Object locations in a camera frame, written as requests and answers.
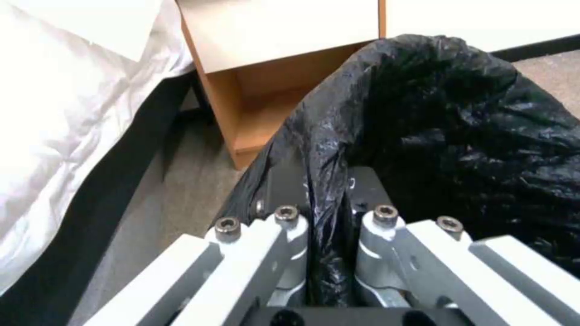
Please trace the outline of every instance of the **white cabinet top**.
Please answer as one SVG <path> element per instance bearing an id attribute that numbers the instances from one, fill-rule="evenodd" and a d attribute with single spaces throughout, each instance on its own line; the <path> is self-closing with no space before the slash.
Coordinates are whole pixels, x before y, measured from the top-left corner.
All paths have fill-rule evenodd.
<path id="1" fill-rule="evenodd" d="M 377 0 L 178 0 L 206 73 L 370 41 Z"/>

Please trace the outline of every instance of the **bed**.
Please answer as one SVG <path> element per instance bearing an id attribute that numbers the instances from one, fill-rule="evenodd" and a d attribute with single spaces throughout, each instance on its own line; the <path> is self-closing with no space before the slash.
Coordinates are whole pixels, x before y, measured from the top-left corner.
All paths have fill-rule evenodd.
<path id="1" fill-rule="evenodd" d="M 95 281 L 111 284 L 111 249 L 158 232 L 159 150 L 192 65 L 176 4 L 163 0 L 156 17 L 135 62 L 0 3 L 10 31 L 0 60 L 0 324 L 82 323 L 121 286 Z M 125 252 L 142 255 L 138 269 L 155 249 Z"/>

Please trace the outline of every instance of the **white bedding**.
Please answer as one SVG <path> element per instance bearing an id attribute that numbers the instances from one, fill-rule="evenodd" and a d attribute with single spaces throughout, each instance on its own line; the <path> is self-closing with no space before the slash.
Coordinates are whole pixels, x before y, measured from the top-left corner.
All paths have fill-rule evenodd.
<path id="1" fill-rule="evenodd" d="M 191 56 L 173 0 L 163 0 L 139 62 L 4 1 L 0 31 L 1 294 L 48 246 L 145 98 L 189 70 Z"/>

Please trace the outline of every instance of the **wooden cabinet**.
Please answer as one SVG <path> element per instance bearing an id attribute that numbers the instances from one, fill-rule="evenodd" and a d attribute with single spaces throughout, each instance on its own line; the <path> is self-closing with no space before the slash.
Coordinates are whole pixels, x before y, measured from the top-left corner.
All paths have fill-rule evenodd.
<path id="1" fill-rule="evenodd" d="M 385 29 L 384 0 L 178 4 L 195 65 L 238 169 L 252 162 L 304 95 Z"/>

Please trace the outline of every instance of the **black plastic bag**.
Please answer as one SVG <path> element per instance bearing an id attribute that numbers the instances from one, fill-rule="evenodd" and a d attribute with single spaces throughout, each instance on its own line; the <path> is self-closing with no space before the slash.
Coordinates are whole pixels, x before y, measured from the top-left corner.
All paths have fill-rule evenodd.
<path id="1" fill-rule="evenodd" d="M 346 171 L 370 166 L 407 222 L 454 216 L 475 239 L 511 234 L 578 276 L 579 126 L 511 64 L 461 39 L 381 39 L 298 104 L 217 217 L 250 223 L 267 171 L 297 155 L 310 303 L 352 305 L 360 224 Z"/>

